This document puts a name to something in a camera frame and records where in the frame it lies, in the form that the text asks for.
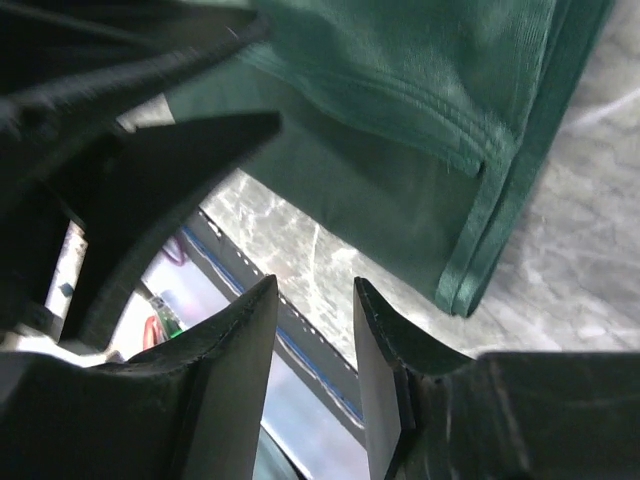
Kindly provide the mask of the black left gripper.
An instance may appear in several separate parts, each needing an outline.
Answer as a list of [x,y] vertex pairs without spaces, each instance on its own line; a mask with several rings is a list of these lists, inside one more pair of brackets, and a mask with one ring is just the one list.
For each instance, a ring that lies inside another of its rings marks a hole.
[[275,112],[129,131],[130,110],[268,32],[186,1],[1,5],[1,324],[42,307],[69,222],[87,248],[60,339],[107,347],[136,283],[211,190],[280,130]]

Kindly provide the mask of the dark green cloth napkin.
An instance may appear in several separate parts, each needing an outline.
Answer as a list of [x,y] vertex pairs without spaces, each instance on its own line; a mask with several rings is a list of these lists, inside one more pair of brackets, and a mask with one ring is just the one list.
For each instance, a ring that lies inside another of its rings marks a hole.
[[266,42],[171,92],[273,109],[246,172],[433,302],[477,307],[609,1],[258,1]]

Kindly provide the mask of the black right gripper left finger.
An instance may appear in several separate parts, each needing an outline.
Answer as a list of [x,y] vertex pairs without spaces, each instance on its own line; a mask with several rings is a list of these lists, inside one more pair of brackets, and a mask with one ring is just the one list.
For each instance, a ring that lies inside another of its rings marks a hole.
[[278,311],[274,276],[124,363],[1,357],[5,479],[248,479]]

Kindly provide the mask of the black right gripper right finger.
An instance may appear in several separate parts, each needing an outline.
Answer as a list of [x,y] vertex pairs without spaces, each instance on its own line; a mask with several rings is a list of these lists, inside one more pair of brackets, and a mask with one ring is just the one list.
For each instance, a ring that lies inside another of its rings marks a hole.
[[465,356],[354,281],[354,334],[374,479],[635,479],[639,356]]

